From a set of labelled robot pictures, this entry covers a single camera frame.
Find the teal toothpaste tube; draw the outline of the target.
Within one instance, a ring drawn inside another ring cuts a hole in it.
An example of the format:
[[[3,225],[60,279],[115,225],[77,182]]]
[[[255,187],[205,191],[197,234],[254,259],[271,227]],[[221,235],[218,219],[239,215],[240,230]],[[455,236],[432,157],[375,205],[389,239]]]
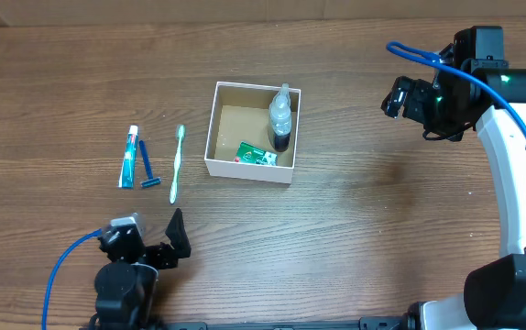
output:
[[[122,161],[118,187],[121,189],[133,189],[135,180],[135,165],[137,157],[138,126],[129,127],[126,149]]]

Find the green soap packet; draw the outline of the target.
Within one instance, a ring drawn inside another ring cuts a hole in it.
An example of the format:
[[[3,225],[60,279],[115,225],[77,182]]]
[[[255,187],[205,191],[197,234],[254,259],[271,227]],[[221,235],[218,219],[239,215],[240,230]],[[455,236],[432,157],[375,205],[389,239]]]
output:
[[[237,149],[234,162],[256,164],[263,166],[276,166],[278,155],[242,141]]]

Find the clear bottle dark liquid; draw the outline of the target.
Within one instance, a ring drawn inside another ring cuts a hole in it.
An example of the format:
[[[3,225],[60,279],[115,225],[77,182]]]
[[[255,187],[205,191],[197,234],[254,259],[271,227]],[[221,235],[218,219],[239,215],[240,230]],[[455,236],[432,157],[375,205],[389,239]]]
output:
[[[268,137],[277,152],[285,151],[290,143],[292,126],[289,85],[284,83],[268,108]]]

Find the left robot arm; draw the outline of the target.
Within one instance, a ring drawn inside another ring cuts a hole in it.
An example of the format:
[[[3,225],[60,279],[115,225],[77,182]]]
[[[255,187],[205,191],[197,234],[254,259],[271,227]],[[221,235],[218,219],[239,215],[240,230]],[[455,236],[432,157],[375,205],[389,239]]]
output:
[[[164,329],[166,325],[150,311],[159,272],[175,269],[191,255],[183,214],[176,209],[165,230],[167,243],[147,246],[144,226],[133,213],[110,221],[98,237],[100,250],[110,262],[95,276],[95,315],[91,329]]]

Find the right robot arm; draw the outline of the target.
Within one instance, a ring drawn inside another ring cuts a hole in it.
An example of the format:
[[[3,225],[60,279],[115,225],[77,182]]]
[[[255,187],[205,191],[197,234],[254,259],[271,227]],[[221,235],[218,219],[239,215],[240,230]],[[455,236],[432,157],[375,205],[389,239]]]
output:
[[[500,221],[499,259],[471,271],[462,292],[417,302],[408,329],[526,329],[526,69],[445,73],[433,85],[396,79],[387,116],[424,126],[430,140],[458,140],[469,128],[487,153]]]

